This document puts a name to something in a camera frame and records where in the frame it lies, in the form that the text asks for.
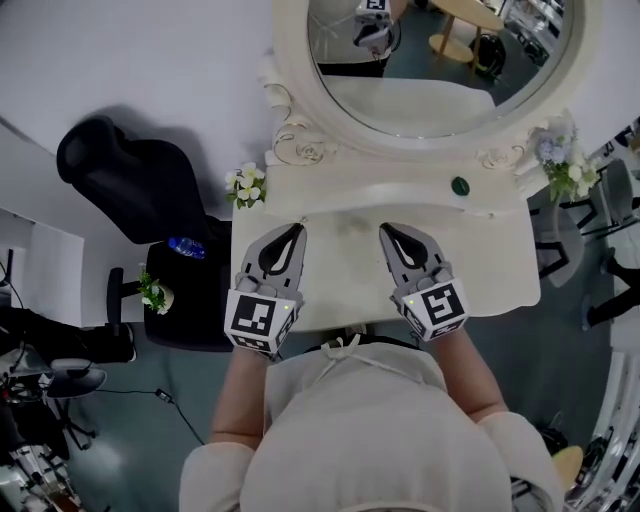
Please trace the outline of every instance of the black office chair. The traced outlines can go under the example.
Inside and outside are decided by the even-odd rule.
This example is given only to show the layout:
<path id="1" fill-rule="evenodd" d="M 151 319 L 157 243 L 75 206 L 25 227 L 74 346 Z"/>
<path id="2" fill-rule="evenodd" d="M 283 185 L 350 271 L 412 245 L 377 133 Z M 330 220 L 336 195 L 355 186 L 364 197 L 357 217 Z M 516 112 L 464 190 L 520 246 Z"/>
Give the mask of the black office chair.
<path id="1" fill-rule="evenodd" d="M 147 337 L 161 345 L 226 352 L 223 332 L 230 284 L 231 223 L 208 217 L 193 169 L 175 145 L 161 140 L 127 140 L 104 116 L 90 118 L 67 133 L 57 152 L 60 177 L 102 210 L 136 244 L 152 245 L 147 271 L 166 284 L 175 300 L 166 315 L 145 308 Z M 206 258 L 182 256 L 170 237 L 202 242 Z M 121 299 L 137 292 L 112 269 L 107 317 L 120 326 Z"/>

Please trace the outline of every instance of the water bottle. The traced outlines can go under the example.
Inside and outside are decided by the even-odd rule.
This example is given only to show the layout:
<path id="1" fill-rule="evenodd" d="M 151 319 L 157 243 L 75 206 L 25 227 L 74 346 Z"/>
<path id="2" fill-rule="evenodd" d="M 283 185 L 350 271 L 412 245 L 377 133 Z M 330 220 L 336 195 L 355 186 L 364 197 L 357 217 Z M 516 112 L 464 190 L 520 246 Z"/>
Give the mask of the water bottle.
<path id="1" fill-rule="evenodd" d="M 200 242 L 191 240 L 191 238 L 171 237 L 169 238 L 169 247 L 178 254 L 197 260 L 203 260 L 205 256 L 204 246 Z"/>

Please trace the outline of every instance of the green knob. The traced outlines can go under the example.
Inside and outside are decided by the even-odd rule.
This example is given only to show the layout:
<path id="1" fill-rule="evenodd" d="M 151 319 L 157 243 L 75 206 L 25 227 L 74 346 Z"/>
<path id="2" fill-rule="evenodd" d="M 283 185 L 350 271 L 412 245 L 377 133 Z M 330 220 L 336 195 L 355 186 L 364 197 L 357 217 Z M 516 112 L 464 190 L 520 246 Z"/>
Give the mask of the green knob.
<path id="1" fill-rule="evenodd" d="M 467 180 L 457 176 L 451 181 L 451 190 L 453 190 L 453 193 L 458 196 L 468 196 L 471 191 L 471 187 L 469 186 L 469 183 L 467 183 Z"/>

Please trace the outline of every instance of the table leg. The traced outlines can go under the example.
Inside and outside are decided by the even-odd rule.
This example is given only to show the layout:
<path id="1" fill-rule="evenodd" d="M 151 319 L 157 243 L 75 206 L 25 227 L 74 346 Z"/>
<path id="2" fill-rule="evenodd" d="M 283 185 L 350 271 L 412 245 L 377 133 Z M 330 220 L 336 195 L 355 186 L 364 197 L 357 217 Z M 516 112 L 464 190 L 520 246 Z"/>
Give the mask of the table leg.
<path id="1" fill-rule="evenodd" d="M 473 79 L 476 76 L 476 68 L 478 67 L 478 56 L 480 54 L 480 36 L 482 35 L 482 29 L 478 27 L 476 29 L 476 42 L 473 45 L 473 64 L 471 64 L 471 79 L 469 85 L 473 85 Z"/>
<path id="2" fill-rule="evenodd" d="M 444 49 L 447 47 L 447 43 L 449 42 L 449 36 L 451 35 L 451 29 L 453 28 L 453 22 L 456 19 L 455 16 L 449 14 L 449 19 L 447 20 L 447 24 L 444 27 L 444 34 L 442 34 L 442 44 L 440 45 L 440 51 L 438 52 L 438 58 L 436 59 L 436 64 L 434 66 L 434 76 L 435 72 L 438 71 L 438 66 L 440 61 L 442 60 L 442 54 L 444 53 Z"/>

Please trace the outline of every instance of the drawstring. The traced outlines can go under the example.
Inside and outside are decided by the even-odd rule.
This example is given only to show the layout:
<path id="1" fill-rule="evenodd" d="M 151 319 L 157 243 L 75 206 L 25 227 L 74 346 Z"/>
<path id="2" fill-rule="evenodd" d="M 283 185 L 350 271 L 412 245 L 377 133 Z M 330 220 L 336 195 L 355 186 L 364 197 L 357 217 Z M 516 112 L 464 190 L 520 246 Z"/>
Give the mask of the drawstring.
<path id="1" fill-rule="evenodd" d="M 338 25 L 344 23 L 345 21 L 349 21 L 351 18 L 353 18 L 353 15 L 347 16 L 346 18 L 342 18 L 341 20 L 338 21 L 334 21 L 333 23 L 330 24 L 324 24 L 322 23 L 318 18 L 316 18 L 313 14 L 309 13 L 309 18 L 311 18 L 313 21 L 316 22 L 316 25 L 318 25 L 318 33 L 316 34 L 316 40 L 313 43 L 313 54 L 317 55 L 318 54 L 318 48 L 320 46 L 320 37 L 324 35 L 324 48 L 323 48 L 323 54 L 324 57 L 322 58 L 322 60 L 327 60 L 329 58 L 329 36 L 333 37 L 334 39 L 338 39 L 338 34 L 336 33 L 334 29 L 334 27 L 337 27 Z"/>
<path id="2" fill-rule="evenodd" d="M 342 338 L 337 338 L 336 341 L 340 343 L 339 347 L 331 348 L 328 343 L 325 343 L 320 347 L 322 353 L 327 356 L 330 361 L 324 370 L 320 373 L 318 378 L 313 382 L 313 384 L 317 384 L 327 373 L 331 371 L 331 369 L 338 364 L 338 362 L 343 361 L 349 357 L 353 359 L 357 359 L 358 361 L 368 364 L 370 366 L 375 366 L 382 370 L 386 370 L 391 373 L 395 373 L 396 375 L 400 375 L 401 377 L 405 377 L 413 382 L 417 382 L 418 384 L 424 384 L 424 380 L 417 379 L 412 377 L 411 375 L 407 375 L 404 372 L 394 368 L 393 366 L 389 366 L 388 364 L 381 363 L 380 361 L 376 361 L 375 359 L 369 359 L 368 357 L 361 356 L 355 353 L 356 347 L 360 343 L 360 335 L 356 334 L 353 336 L 351 343 L 349 345 L 344 344 L 344 340 Z"/>

